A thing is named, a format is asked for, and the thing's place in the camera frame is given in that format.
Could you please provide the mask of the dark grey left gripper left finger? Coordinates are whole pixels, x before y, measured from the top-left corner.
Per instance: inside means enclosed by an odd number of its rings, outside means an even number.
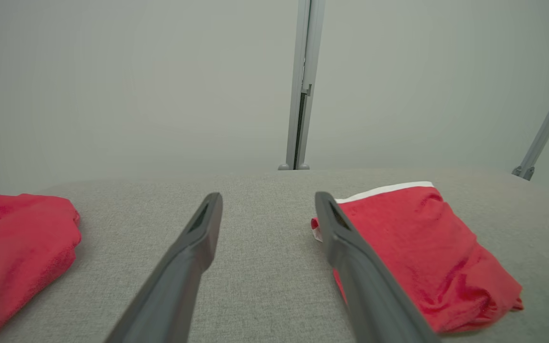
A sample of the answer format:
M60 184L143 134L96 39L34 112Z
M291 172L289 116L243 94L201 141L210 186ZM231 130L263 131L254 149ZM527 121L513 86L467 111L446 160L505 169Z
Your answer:
M111 330L108 343L187 341L201 276L215 259L222 213L222 195L208 194Z

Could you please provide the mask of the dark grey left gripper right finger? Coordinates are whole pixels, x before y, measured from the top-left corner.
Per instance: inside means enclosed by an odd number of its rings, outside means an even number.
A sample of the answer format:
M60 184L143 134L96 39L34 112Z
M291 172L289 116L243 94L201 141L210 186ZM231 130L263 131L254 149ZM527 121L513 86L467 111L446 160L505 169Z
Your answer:
M438 343L439 336L333 196L316 192L315 210L329 265L342 284L358 343Z

